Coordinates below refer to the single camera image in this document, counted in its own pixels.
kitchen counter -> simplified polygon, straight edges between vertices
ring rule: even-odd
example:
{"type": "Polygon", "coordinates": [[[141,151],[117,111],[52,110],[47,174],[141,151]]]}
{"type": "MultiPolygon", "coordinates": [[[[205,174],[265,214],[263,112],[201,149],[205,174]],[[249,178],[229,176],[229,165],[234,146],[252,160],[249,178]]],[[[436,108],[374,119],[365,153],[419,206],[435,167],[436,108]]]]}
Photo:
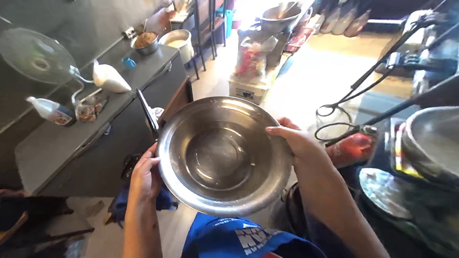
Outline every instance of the kitchen counter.
{"type": "MultiPolygon", "coordinates": [[[[128,40],[122,40],[99,58],[99,63],[115,67],[132,90],[121,94],[104,90],[109,101],[94,122],[76,122],[68,128],[46,122],[18,144],[15,148],[16,163],[24,190],[30,195],[36,195],[43,189],[93,138],[105,132],[108,123],[136,98],[136,89],[145,89],[178,55],[177,49],[160,45],[154,54],[140,56],[130,48],[128,40]],[[136,62],[134,69],[123,66],[121,59],[126,56],[136,62]]],[[[82,74],[87,75],[91,71],[90,66],[82,74]]],[[[96,87],[86,85],[84,92],[90,93],[89,89],[93,91],[96,87]]]]}

floor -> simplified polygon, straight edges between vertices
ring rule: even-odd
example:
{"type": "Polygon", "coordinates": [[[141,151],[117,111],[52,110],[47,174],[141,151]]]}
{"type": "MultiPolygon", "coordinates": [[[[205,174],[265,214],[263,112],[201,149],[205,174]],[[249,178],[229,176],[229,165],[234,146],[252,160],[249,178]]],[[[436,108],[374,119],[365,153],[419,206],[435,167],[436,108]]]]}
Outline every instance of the floor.
{"type": "MultiPolygon", "coordinates": [[[[315,116],[317,107],[339,100],[349,91],[349,86],[366,71],[380,55],[381,49],[390,40],[390,36],[362,35],[356,38],[333,36],[330,34],[312,37],[291,57],[293,65],[287,73],[280,75],[272,89],[266,95],[260,106],[275,118],[290,117],[302,129],[313,131],[325,121],[318,121],[315,116]]],[[[228,77],[234,70],[237,56],[237,34],[233,30],[227,40],[227,47],[218,47],[218,57],[212,60],[210,49],[206,51],[206,67],[200,68],[200,80],[196,80],[193,68],[187,69],[192,77],[194,98],[228,95],[228,77]]],[[[363,84],[369,85],[378,75],[372,75],[363,84]]],[[[407,98],[411,91],[410,81],[393,79],[396,83],[387,81],[374,91],[407,98]]],[[[356,98],[345,105],[355,113],[360,100],[356,98]]],[[[331,116],[328,122],[340,121],[342,115],[331,116]]],[[[336,127],[324,132],[326,136],[342,133],[346,127],[336,127]]],[[[87,258],[121,257],[123,250],[123,230],[116,224],[104,226],[106,209],[111,198],[69,198],[68,204],[79,214],[86,214],[88,222],[95,231],[88,237],[85,256],[87,258]],[[99,213],[88,214],[88,208],[99,201],[104,207],[99,213]]],[[[261,212],[248,216],[261,226],[270,226],[270,214],[273,206],[261,212]]],[[[180,257],[183,243],[196,211],[180,204],[177,211],[161,211],[158,213],[162,252],[165,258],[180,257]]]]}

wall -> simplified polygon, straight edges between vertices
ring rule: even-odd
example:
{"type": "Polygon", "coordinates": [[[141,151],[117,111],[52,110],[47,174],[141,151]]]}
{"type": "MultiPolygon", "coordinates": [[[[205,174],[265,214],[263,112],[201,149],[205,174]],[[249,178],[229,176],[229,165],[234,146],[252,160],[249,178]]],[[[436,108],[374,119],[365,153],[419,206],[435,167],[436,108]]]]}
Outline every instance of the wall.
{"type": "MultiPolygon", "coordinates": [[[[84,68],[110,47],[121,32],[142,23],[161,0],[5,0],[0,1],[0,32],[22,27],[56,39],[84,68]]],[[[69,104],[75,83],[52,85],[33,81],[0,58],[0,188],[20,188],[14,147],[44,120],[24,99],[46,97],[69,104]]]]}

food in pot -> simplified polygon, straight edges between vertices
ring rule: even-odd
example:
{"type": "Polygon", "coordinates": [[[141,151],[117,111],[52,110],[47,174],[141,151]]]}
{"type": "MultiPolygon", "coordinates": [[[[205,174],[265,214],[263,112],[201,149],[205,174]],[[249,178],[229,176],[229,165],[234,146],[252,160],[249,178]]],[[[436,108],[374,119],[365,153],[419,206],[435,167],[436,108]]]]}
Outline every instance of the food in pot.
{"type": "Polygon", "coordinates": [[[153,32],[144,32],[142,34],[140,34],[135,43],[134,43],[134,47],[135,48],[143,48],[143,47],[146,47],[147,45],[153,43],[153,41],[155,41],[157,35],[154,34],[153,32]]]}
{"type": "Polygon", "coordinates": [[[174,40],[174,41],[169,42],[168,46],[171,46],[171,47],[174,47],[174,48],[180,48],[183,45],[185,45],[185,42],[186,42],[186,40],[184,40],[184,39],[178,39],[178,40],[174,40]]]}

cabinet door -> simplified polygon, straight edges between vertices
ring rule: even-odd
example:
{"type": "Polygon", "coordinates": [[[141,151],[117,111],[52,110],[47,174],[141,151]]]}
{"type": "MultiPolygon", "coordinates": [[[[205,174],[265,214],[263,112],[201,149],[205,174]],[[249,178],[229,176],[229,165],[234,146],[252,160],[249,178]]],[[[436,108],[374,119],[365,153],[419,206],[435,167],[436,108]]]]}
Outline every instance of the cabinet door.
{"type": "Polygon", "coordinates": [[[116,196],[125,158],[142,153],[153,143],[140,101],[134,99],[110,123],[108,134],[92,141],[39,195],[116,196]]]}
{"type": "Polygon", "coordinates": [[[177,89],[185,80],[185,67],[180,56],[166,64],[142,94],[151,108],[166,108],[177,89]]]}
{"type": "MultiPolygon", "coordinates": [[[[143,90],[143,94],[151,107],[165,108],[169,111],[164,114],[171,116],[178,109],[169,107],[176,107],[176,103],[183,106],[184,94],[191,94],[184,89],[191,90],[191,85],[186,80],[180,58],[175,58],[165,68],[143,90]]],[[[143,153],[154,142],[140,100],[135,98],[115,117],[108,134],[103,134],[103,131],[102,128],[101,133],[91,141],[91,146],[88,145],[38,195],[116,196],[123,184],[121,174],[125,159],[143,153]]]]}

